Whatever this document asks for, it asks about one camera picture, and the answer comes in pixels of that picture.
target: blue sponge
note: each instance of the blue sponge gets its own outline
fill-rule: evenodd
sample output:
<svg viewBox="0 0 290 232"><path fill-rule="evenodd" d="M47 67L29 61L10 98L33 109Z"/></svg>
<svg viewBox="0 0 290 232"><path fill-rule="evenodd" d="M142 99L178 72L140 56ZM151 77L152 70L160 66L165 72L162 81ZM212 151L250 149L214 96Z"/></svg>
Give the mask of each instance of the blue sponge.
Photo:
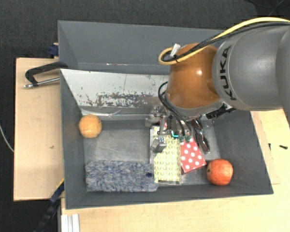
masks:
<svg viewBox="0 0 290 232"><path fill-rule="evenodd" d="M86 166L86 184L89 191L153 192L153 167L137 161L98 160Z"/></svg>

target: black wire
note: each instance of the black wire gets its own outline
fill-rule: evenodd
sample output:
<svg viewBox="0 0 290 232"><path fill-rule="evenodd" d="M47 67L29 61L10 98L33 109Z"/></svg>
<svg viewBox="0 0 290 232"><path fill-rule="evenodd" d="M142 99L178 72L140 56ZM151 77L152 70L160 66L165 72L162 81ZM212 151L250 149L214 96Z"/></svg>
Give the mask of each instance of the black wire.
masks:
<svg viewBox="0 0 290 232"><path fill-rule="evenodd" d="M187 122L184 120L184 118L179 115L168 103L167 101L163 98L163 95L165 94L165 91L161 93L161 89L163 86L165 86L168 82L164 82L163 84L160 85L159 89L158 89L158 98L159 100L161 101L162 105L167 108L175 117L175 119L177 120L177 122L179 123L179 126L181 127L182 129L182 133L183 133L183 136L186 135L185 133L185 128L183 126L183 124L181 123L181 121L183 120L184 123L186 124L186 126L190 129L190 127L187 125Z"/></svg>
<svg viewBox="0 0 290 232"><path fill-rule="evenodd" d="M59 206L60 206L60 199L57 199L55 203L50 204L49 208L43 215L38 225L34 228L33 232L44 232L47 226L53 220L56 212L58 212Z"/></svg>
<svg viewBox="0 0 290 232"><path fill-rule="evenodd" d="M282 1L280 1L280 2L277 2L277 5L274 6L274 7L266 6L266 5L263 5L263 4L256 3L256 2L254 2L253 0L245 0L245 1L250 2L250 3L252 3L252 4L256 5L256 6L259 6L259 7L265 8L265 9L272 9L273 11L272 11L268 16L270 16L270 15L271 15L275 10L277 10L278 8L279 8L279 9L283 9L283 8L286 8L286 7L289 7L289 6L290 6L290 3L289 3L289 4L285 5L285 6L279 7L279 5L281 5L281 4L282 4L283 2L285 2L286 0L282 0Z"/></svg>
<svg viewBox="0 0 290 232"><path fill-rule="evenodd" d="M173 58L170 58L170 59L164 59L166 56L168 56L170 54L171 51L168 51L166 52L165 54L162 55L161 59L162 61L164 62L171 62L171 61L174 61L174 60L179 60L187 55L189 55L190 53L192 52L195 52L205 46L208 46L210 44L213 44L217 41L220 41L220 40L223 40L225 38L229 38L231 36L234 36L236 34L239 34L239 33L243 33L243 32L246 32L246 31L249 31L249 30L253 30L253 29L257 29L257 28L262 28L262 27L270 27L270 26L287 26L287 25L290 25L290 22L268 22L268 23L260 23L260 24L257 24L257 25L253 25L253 26L249 26L249 27L246 27L246 28L241 28L237 31L234 31L234 32L231 32L229 34L226 34L222 37L219 37L217 39L214 39L215 37L217 37L218 35L214 35L202 42L200 42L199 44L197 44L196 46L192 47L190 50L188 50L187 52L177 56L175 55Z"/></svg>
<svg viewBox="0 0 290 232"><path fill-rule="evenodd" d="M274 8L273 8L273 10L272 10L272 12L270 12L269 13L269 15L268 16L271 16L273 13L274 13L274 11L276 11L278 8L279 9L281 9L282 7L279 7L282 3L284 3L286 0L282 0L282 1L280 1Z"/></svg>

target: red polka dot paper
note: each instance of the red polka dot paper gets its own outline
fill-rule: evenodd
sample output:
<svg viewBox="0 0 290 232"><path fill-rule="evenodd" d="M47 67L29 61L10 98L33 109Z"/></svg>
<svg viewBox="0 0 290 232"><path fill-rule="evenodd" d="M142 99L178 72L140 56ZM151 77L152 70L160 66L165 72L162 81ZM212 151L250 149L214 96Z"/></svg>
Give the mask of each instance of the red polka dot paper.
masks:
<svg viewBox="0 0 290 232"><path fill-rule="evenodd" d="M206 161L193 138L188 143L185 140L180 143L180 164L184 173L206 165Z"/></svg>

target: orange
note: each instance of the orange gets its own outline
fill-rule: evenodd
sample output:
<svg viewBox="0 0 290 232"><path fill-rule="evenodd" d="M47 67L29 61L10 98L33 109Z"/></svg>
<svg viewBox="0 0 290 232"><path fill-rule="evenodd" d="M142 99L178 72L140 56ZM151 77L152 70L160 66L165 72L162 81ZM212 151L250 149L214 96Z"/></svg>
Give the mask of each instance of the orange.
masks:
<svg viewBox="0 0 290 232"><path fill-rule="evenodd" d="M225 159L215 159L211 161L206 168L207 179L218 186L224 186L230 183L233 175L232 164Z"/></svg>
<svg viewBox="0 0 290 232"><path fill-rule="evenodd" d="M81 118L78 128L85 138L97 137L102 130L101 120L95 115L85 115Z"/></svg>

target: black carpet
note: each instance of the black carpet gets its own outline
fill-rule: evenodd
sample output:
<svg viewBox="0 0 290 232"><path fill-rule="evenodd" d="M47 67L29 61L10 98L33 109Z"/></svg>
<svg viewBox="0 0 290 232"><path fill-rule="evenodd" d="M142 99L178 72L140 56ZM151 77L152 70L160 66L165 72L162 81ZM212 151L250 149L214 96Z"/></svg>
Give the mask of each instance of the black carpet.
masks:
<svg viewBox="0 0 290 232"><path fill-rule="evenodd" d="M49 58L58 20L225 29L259 15L290 19L290 0L253 1L262 6L246 0L0 0L0 122L8 141L13 145L14 59ZM48 201L13 202L13 161L0 134L0 232L30 232ZM46 231L56 230L53 221Z"/></svg>

